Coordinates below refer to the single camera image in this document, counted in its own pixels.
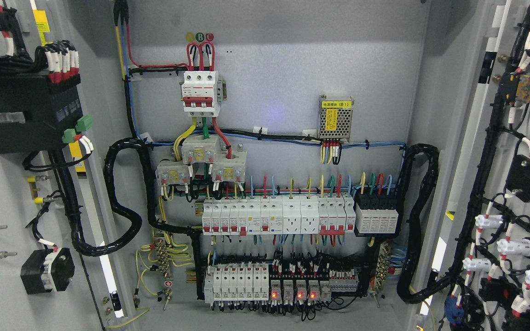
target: yellow wire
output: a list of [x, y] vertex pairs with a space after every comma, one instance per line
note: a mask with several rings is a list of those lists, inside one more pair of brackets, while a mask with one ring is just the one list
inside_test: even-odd
[[171, 188], [169, 190], [169, 193], [171, 194], [171, 196], [167, 195], [167, 199], [168, 199], [168, 201], [173, 201], [173, 198], [175, 197], [175, 187], [174, 186], [171, 186]]
[[324, 175], [320, 175], [320, 197], [324, 197]]
[[[416, 290], [411, 285], [409, 285], [408, 288], [410, 288], [413, 293], [416, 293]], [[433, 320], [432, 331], [437, 331], [437, 319], [435, 318], [435, 312], [433, 312], [433, 308], [431, 308], [431, 306], [426, 302], [426, 300], [422, 300], [422, 302], [426, 304], [427, 307], [429, 307], [429, 312], [431, 313], [431, 320]]]
[[197, 120], [195, 117], [192, 117], [191, 126], [189, 127], [189, 129], [185, 130], [185, 132], [183, 132], [177, 139], [175, 139], [175, 143], [173, 144], [173, 146], [175, 147], [175, 159], [177, 161], [181, 161], [181, 155], [179, 154], [179, 143], [181, 142], [181, 140], [187, 138], [193, 132], [193, 130], [196, 129], [196, 125]]
[[294, 199], [293, 191], [294, 191], [294, 178], [291, 178], [290, 179], [290, 199]]
[[326, 153], [328, 154], [328, 161], [326, 161], [326, 164], [330, 164], [330, 161], [332, 160], [332, 158], [333, 158], [332, 156], [333, 155], [332, 155], [332, 153], [330, 151], [330, 146], [327, 147], [327, 148], [328, 148], [328, 151], [326, 151]]
[[176, 264], [175, 261], [171, 261], [171, 264], [173, 264], [174, 267], [185, 267], [185, 266], [192, 266], [193, 262], [183, 263], [183, 264]]
[[138, 258], [139, 258], [139, 257], [140, 257], [140, 262], [143, 263], [144, 267], [147, 268], [147, 269], [150, 269], [150, 267], [147, 266], [147, 264], [144, 262], [143, 256], [140, 254], [140, 252], [139, 252], [139, 251], [136, 251], [136, 254], [137, 254], [137, 256], [136, 256], [137, 272], [138, 272], [138, 262], [139, 262]]
[[312, 177], [308, 177], [308, 199], [310, 198], [311, 191], [312, 191]]
[[143, 287], [144, 289], [149, 292], [151, 295], [154, 295], [154, 296], [158, 296], [156, 294], [156, 292], [153, 292], [151, 291], [151, 289], [149, 289], [149, 287], [147, 287], [147, 283], [144, 282], [144, 273], [146, 273], [147, 271], [149, 271], [149, 269], [144, 269], [143, 272], [140, 274], [140, 280], [142, 281], [143, 283]]
[[360, 193], [363, 194], [363, 189], [365, 188], [365, 171], [361, 174], [361, 182], [359, 185], [361, 185]]
[[143, 310], [143, 309], [144, 309], [145, 311], [143, 311], [143, 312], [141, 312], [140, 314], [134, 316], [134, 318], [132, 318], [132, 319], [130, 319], [130, 320], [128, 320], [128, 321], [126, 321], [126, 322], [124, 322], [124, 323], [122, 323], [122, 324], [108, 325], [108, 326], [106, 326], [105, 328], [106, 328], [106, 329], [120, 329], [121, 327], [125, 327], [126, 325], [128, 325], [128, 324], [134, 322], [135, 320], [137, 320], [140, 316], [143, 316], [144, 314], [146, 314], [147, 312], [149, 312], [149, 310], [150, 310], [150, 308], [148, 308], [148, 307], [138, 307], [138, 308], [136, 308], [136, 310]]
[[162, 198], [161, 197], [158, 197], [158, 209], [161, 211], [161, 219], [162, 219], [162, 221], [165, 222], [167, 220], [167, 218], [165, 216], [165, 209], [162, 206]]
[[116, 41], [118, 42], [118, 56], [120, 57], [120, 70], [122, 71], [122, 78], [126, 76], [124, 71], [124, 58], [122, 57], [122, 42], [120, 41], [120, 28], [116, 27]]
[[153, 254], [153, 251], [149, 251], [149, 255], [147, 256], [147, 259], [149, 260], [150, 263], [155, 263], [157, 262], [158, 260], [151, 260], [151, 254]]

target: blue wire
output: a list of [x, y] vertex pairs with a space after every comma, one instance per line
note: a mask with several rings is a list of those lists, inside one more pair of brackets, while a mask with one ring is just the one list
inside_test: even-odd
[[250, 175], [250, 176], [248, 176], [248, 178], [250, 178], [250, 180], [251, 180], [251, 199], [252, 199], [252, 198], [254, 198], [253, 176]]
[[[127, 74], [128, 73], [128, 55], [126, 53], [126, 47], [124, 46], [126, 44], [126, 30], [124, 28], [124, 25], [121, 25], [121, 42], [122, 42], [122, 58], [124, 58], [124, 72]], [[135, 116], [135, 111], [134, 111], [134, 96], [133, 96], [133, 93], [132, 93], [132, 82], [130, 80], [128, 80], [128, 93], [130, 93], [130, 110], [131, 110], [131, 115], [132, 115], [132, 124], [134, 126], [134, 134], [136, 134], [136, 136], [140, 139], [140, 140], [143, 140], [141, 138], [141, 136], [138, 134], [138, 127], [137, 127], [137, 124], [136, 124], [136, 116]]]
[[389, 183], [387, 185], [387, 195], [390, 195], [390, 190], [392, 188], [393, 177], [391, 175], [389, 175], [389, 176], [387, 176], [387, 178], [389, 179]]
[[349, 182], [349, 186], [347, 188], [347, 194], [349, 195], [349, 197], [351, 197], [351, 175], [347, 175], [347, 179], [348, 179], [348, 182]]

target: black wire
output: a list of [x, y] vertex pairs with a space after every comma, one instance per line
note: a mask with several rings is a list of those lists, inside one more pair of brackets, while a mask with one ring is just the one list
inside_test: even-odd
[[249, 136], [261, 139], [270, 139], [270, 140], [304, 140], [304, 141], [312, 141], [315, 140], [318, 142], [318, 139], [311, 136], [295, 136], [295, 135], [284, 135], [284, 134], [262, 134], [258, 132], [252, 132], [252, 131], [245, 131], [245, 130], [238, 130], [238, 129], [221, 129], [223, 133], [229, 133], [229, 134], [240, 134], [243, 136]]
[[75, 165], [87, 160], [91, 156], [91, 153], [88, 153], [88, 154], [85, 154], [80, 159], [75, 160], [75, 161], [63, 162], [63, 163], [60, 163], [60, 164], [46, 164], [46, 165], [36, 165], [35, 166], [35, 165], [32, 164], [32, 160], [34, 160], [34, 158], [38, 155], [38, 153], [40, 153], [40, 152], [32, 152], [32, 153], [28, 154], [28, 156], [25, 157], [25, 159], [23, 159], [22, 166], [23, 166], [24, 170], [31, 171], [31, 172], [47, 172], [47, 171], [56, 170], [56, 169], [60, 169], [60, 168], [68, 168], [68, 167], [75, 166]]
[[[345, 303], [345, 300], [342, 298], [342, 297], [333, 297], [332, 299], [330, 299], [330, 303], [329, 304], [326, 304], [324, 305], [324, 307], [328, 310], [343, 310], [349, 306], [351, 306], [351, 304], [353, 302], [355, 302], [355, 300], [357, 299], [358, 297], [357, 296], [354, 296], [353, 299], [351, 299], [351, 301], [349, 301], [347, 304], [345, 304], [344, 306], [341, 306], [341, 304]], [[330, 305], [331, 304], [337, 304], [339, 305], [340, 307], [331, 307]]]
[[521, 128], [523, 122], [524, 122], [524, 119], [526, 118], [526, 115], [527, 113], [530, 111], [530, 103], [528, 103], [525, 107], [524, 107], [524, 111], [521, 115], [521, 120], [518, 122], [517, 124], [517, 127], [515, 128], [515, 130], [519, 130], [519, 128]]

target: red wire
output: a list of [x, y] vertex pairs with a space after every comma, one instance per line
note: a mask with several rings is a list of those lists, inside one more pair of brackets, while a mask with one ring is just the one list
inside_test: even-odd
[[267, 176], [263, 176], [263, 197], [267, 197]]
[[381, 189], [383, 189], [383, 172], [377, 176], [377, 195], [381, 195]]
[[343, 181], [343, 175], [339, 175], [339, 182], [337, 183], [337, 197], [340, 198], [340, 183]]
[[[204, 50], [204, 45], [210, 45], [210, 50], [212, 51], [212, 63], [210, 63], [210, 71], [214, 71], [215, 54], [216, 54], [215, 48], [214, 48], [214, 44], [211, 41], [209, 41], [209, 40], [206, 40], [206, 41], [202, 42], [200, 44], [200, 51], [202, 51], [202, 52]], [[204, 56], [200, 57], [200, 70], [204, 70]]]
[[196, 44], [195, 42], [190, 42], [187, 44], [186, 52], [187, 52], [187, 62], [189, 63], [189, 70], [194, 71], [195, 67], [193, 65], [193, 59], [191, 59], [191, 47], [195, 46], [197, 48], [198, 53], [200, 53], [200, 64], [204, 62], [204, 54], [202, 53], [202, 50], [200, 50], [200, 46]]
[[225, 134], [223, 134], [220, 128], [218, 127], [218, 123], [216, 122], [215, 117], [212, 117], [212, 124], [214, 125], [214, 131], [216, 131], [220, 139], [224, 141], [226, 149], [228, 150], [228, 152], [226, 153], [226, 158], [232, 159], [232, 146], [230, 145], [230, 142], [228, 141], [228, 139], [226, 139]]
[[185, 63], [179, 63], [179, 64], [147, 64], [147, 65], [139, 65], [134, 58], [132, 57], [132, 46], [130, 44], [130, 24], [126, 24], [126, 44], [128, 46], [128, 58], [130, 58], [130, 62], [134, 64], [137, 67], [141, 68], [174, 68], [174, 67], [186, 67], [188, 70], [193, 70], [193, 67], [191, 69], [189, 68], [189, 65]]

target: yellow label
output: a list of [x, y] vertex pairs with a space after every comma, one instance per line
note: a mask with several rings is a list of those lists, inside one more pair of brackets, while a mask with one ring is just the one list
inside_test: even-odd
[[337, 129], [337, 119], [339, 117], [339, 110], [331, 108], [326, 110], [326, 124], [324, 129], [327, 131], [334, 131]]
[[50, 32], [48, 26], [48, 19], [46, 18], [46, 11], [33, 10], [34, 19], [36, 21], [36, 28], [38, 29], [38, 35], [40, 35], [40, 43], [42, 46], [46, 45], [46, 38], [44, 32]]
[[233, 180], [233, 178], [234, 178], [234, 169], [233, 168], [225, 168], [224, 178], [225, 178], [225, 180]]
[[[71, 156], [73, 157], [73, 161], [79, 160], [83, 157], [83, 153], [81, 153], [81, 147], [79, 146], [79, 142], [76, 141], [74, 143], [69, 144], [69, 149], [71, 150]], [[80, 162], [75, 165], [75, 171], [76, 172], [85, 172], [85, 164]]]
[[352, 106], [351, 100], [322, 101], [322, 108], [351, 108]]
[[185, 40], [187, 40], [187, 42], [194, 42], [196, 41], [196, 35], [194, 35], [193, 32], [187, 32], [185, 34]]

